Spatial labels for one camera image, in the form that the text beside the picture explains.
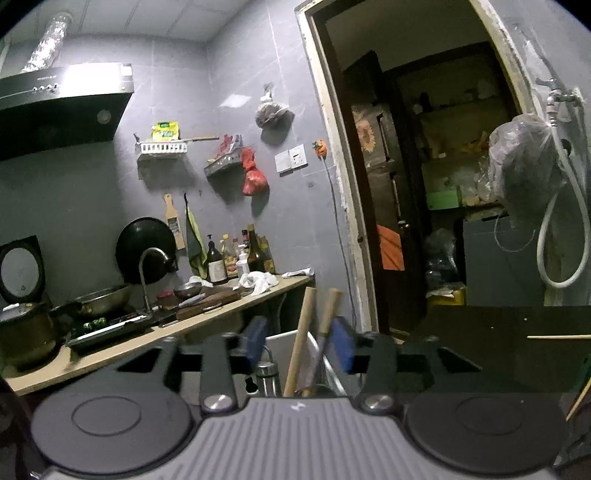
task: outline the gray tile wall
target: gray tile wall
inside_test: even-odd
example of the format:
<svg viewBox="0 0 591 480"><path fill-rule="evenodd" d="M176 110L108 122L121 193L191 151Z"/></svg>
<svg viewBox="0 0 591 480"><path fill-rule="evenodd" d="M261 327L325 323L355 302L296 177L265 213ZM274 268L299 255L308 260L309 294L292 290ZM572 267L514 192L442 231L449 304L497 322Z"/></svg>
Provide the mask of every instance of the gray tile wall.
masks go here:
<svg viewBox="0 0 591 480"><path fill-rule="evenodd" d="M3 76L16 74L34 43L12 46ZM222 196L205 180L203 167L218 142L190 145L184 160L155 160L138 179L136 132L149 138L156 121L178 120L185 137L219 134L203 45L148 37L68 37L55 66L99 61L131 62L135 93L113 142L26 155L0 163L0 244L35 234L55 303L121 281L114 250L121 229L141 216L164 218L164 193L181 214L187 192L201 233L233 232ZM190 268L151 287L152 293L186 281ZM140 288L134 302L141 304Z"/></svg>
<svg viewBox="0 0 591 480"><path fill-rule="evenodd" d="M184 231L187 192L201 233L240 235L254 222L269 239L278 271L312 266L322 291L348 292L328 175L348 255L346 221L335 167L328 171L312 143L326 139L310 69L296 24L296 2L256 0L208 45L151 37L74 35L54 63L120 61L134 68L135 93L113 142L36 153L0 163L0 244L36 234L55 303L121 280L114 248L121 229L140 216L164 216L164 193L173 195ZM2 76L17 74L35 42L11 47ZM261 135L254 115L263 84L275 84L275 98L295 113L290 129ZM251 97L239 109L218 105L231 93ZM151 125L178 120L181 134L241 133L270 190L244 197L238 170L208 181L203 166L218 142L192 144L185 160L152 161L138 179L133 133L150 136ZM279 176L274 156L304 144L308 166ZM190 268L179 252L180 271L151 286L154 294L187 280ZM134 302L141 302L140 289ZM343 298L342 313L351 306Z"/></svg>
<svg viewBox="0 0 591 480"><path fill-rule="evenodd" d="M523 58L526 58L524 39L534 40L567 88L577 86L585 99L590 98L591 32L579 20L553 0L491 0L491 4L507 27ZM540 98L540 101L544 106L545 98ZM584 122L580 123L581 111L577 113L572 107L569 108L571 121L561 123L559 133L573 146L570 159L586 181L589 205L591 164L587 143L591 138L591 109L587 101L582 110ZM570 187L565 187L558 197L551 227L557 252L563 262L563 278L567 278L578 267L583 250L583 228L579 207ZM587 305L590 302L590 274L591 268L587 264L587 271L579 280L563 290L565 305Z"/></svg>
<svg viewBox="0 0 591 480"><path fill-rule="evenodd" d="M207 45L207 58L220 126L230 134L240 132L245 144L254 148L255 161L270 186L268 199L238 196L228 202L235 229L253 220L257 231L268 237L281 271L312 265L322 298L329 287L348 292L328 175L335 186L347 259L348 235L330 153L326 171L312 148L315 140L327 137L296 22L294 9L299 3L251 1ZM288 104L295 114L290 129L263 132L255 123L263 85L269 82L275 87L274 99ZM231 94L250 100L240 108L220 107ZM280 176L274 156L299 144L306 149L308 166ZM341 305L350 318L348 296Z"/></svg>

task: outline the hanging towel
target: hanging towel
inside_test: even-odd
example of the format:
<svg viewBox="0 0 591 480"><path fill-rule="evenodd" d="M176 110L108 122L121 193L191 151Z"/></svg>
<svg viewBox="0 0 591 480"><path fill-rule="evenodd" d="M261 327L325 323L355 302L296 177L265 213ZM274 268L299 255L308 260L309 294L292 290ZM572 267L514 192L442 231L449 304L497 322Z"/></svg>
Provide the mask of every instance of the hanging towel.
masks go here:
<svg viewBox="0 0 591 480"><path fill-rule="evenodd" d="M201 278L207 277L207 270L205 264L207 263L207 254L203 249L203 239L199 233L199 227L195 221L195 217L189 208L187 201L187 194L184 194L185 199L185 213L187 217L187 255L189 256L189 265L199 272Z"/></svg>

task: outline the white hose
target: white hose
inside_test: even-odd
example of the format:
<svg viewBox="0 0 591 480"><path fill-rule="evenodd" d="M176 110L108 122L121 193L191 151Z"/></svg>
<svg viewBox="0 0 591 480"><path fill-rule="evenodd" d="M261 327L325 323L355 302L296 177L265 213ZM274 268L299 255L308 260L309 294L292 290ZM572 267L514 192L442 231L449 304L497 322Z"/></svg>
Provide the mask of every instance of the white hose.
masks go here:
<svg viewBox="0 0 591 480"><path fill-rule="evenodd" d="M550 225L550 218L552 217L552 212L554 210L554 205L556 204L556 198L560 193L560 190L552 197L550 202L548 203L548 207L546 208L546 213L544 214L544 219L542 220L542 225L540 227L540 236L538 237L538 247L537 247L537 262L538 262L538 272L540 272L540 277L542 280L549 285L550 287L554 288L566 288L570 287L574 282L576 282L581 273L585 270L587 266L587 261L589 260L589 213L587 212L587 204L585 202L585 198L583 197L583 192L581 191L581 187L577 182L577 178L574 175L573 168L570 166L570 161L566 156L566 152L562 146L562 142L558 137L558 130L556 127L552 126L552 139L554 140L554 144L556 145L556 150L558 151L558 157L560 162L562 163L563 169L566 172L566 176L569 179L570 184L573 187L574 196L577 199L577 203L579 204L579 209L581 211L581 217L583 219L583 235L584 235L584 246L583 246L583 256L581 257L581 263L577 267L577 270L571 275L570 278L566 280L556 282L551 280L546 273L546 268L544 265L544 248L546 243L546 235L548 233L548 226Z"/></svg>

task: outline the hanging plastic bag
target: hanging plastic bag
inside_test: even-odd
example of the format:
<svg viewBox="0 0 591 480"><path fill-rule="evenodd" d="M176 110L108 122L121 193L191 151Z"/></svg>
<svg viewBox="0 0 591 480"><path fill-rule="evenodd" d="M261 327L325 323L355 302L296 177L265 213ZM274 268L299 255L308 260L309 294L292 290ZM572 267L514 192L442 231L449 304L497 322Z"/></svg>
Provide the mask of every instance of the hanging plastic bag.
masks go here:
<svg viewBox="0 0 591 480"><path fill-rule="evenodd" d="M261 97L261 104L256 110L255 122L259 128L269 128L289 112L287 105L273 101L273 84L265 84L265 95Z"/></svg>
<svg viewBox="0 0 591 480"><path fill-rule="evenodd" d="M246 170L246 180L242 193L248 197L252 197L257 193L261 193L268 186L267 178L261 172L255 163L255 153L250 147L244 147L241 153L242 167Z"/></svg>
<svg viewBox="0 0 591 480"><path fill-rule="evenodd" d="M490 138L489 178L513 223L539 225L563 184L550 127L526 113L497 127Z"/></svg>

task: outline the white cloth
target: white cloth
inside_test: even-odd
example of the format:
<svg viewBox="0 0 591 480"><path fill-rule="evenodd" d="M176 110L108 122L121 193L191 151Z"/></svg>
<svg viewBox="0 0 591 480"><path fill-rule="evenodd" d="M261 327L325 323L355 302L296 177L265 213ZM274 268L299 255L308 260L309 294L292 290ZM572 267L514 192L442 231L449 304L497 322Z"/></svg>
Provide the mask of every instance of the white cloth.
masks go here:
<svg viewBox="0 0 591 480"><path fill-rule="evenodd" d="M286 272L282 275L283 278L296 277L298 275L305 275L306 277L314 276L314 269L312 267L305 268L303 270L297 270L295 272Z"/></svg>
<svg viewBox="0 0 591 480"><path fill-rule="evenodd" d="M279 281L275 278L275 275L271 275L267 272L250 272L241 276L238 283L245 288L254 288L254 291L250 294L250 296L253 297L270 290L270 288L277 285Z"/></svg>
<svg viewBox="0 0 591 480"><path fill-rule="evenodd" d="M207 280L204 280L198 275L194 275L189 278L189 283L200 283L203 287L213 287L213 283L209 283Z"/></svg>

